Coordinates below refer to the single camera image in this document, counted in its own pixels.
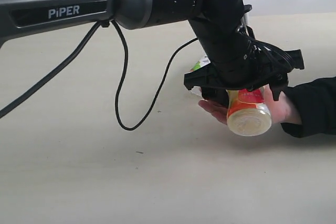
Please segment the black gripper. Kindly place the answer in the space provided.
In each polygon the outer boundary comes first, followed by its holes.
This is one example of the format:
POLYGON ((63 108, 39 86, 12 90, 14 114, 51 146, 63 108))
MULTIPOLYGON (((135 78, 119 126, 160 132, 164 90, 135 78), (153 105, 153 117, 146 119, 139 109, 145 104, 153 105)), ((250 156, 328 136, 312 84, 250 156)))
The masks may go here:
POLYGON ((256 90, 269 84, 274 101, 288 86, 288 73, 294 69, 305 68, 300 50, 286 51, 290 56, 291 65, 278 54, 268 51, 276 62, 269 60, 262 51, 238 57, 230 62, 215 61, 208 57, 210 63, 194 72, 184 75, 184 86, 191 90, 194 86, 201 87, 202 98, 214 102, 224 108, 229 107, 226 90, 256 90))

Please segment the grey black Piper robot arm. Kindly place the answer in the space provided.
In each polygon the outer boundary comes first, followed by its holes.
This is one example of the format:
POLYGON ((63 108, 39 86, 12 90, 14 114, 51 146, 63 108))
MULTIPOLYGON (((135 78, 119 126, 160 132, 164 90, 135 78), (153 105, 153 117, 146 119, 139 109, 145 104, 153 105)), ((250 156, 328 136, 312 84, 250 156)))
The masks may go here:
POLYGON ((187 73, 187 89, 226 103, 225 91, 270 86, 275 100, 288 73, 304 69, 300 50, 284 51, 255 38, 243 0, 1 0, 1 42, 91 22, 134 30, 188 21, 209 64, 187 73))

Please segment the person's open bare hand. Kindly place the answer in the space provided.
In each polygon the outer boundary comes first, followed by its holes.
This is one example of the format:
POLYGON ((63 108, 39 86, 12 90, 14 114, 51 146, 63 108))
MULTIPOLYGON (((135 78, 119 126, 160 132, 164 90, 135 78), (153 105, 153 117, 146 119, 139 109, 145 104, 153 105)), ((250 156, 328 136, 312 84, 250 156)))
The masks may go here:
MULTIPOLYGON (((265 104, 270 110, 272 123, 289 123, 295 125, 301 125, 302 120, 298 110, 291 100, 282 92, 279 96, 278 101, 274 101, 272 97, 272 92, 269 86, 264 87, 264 99, 265 104)), ((211 100, 200 100, 198 105, 211 114, 216 120, 222 124, 227 124, 226 114, 227 108, 221 106, 211 100)))

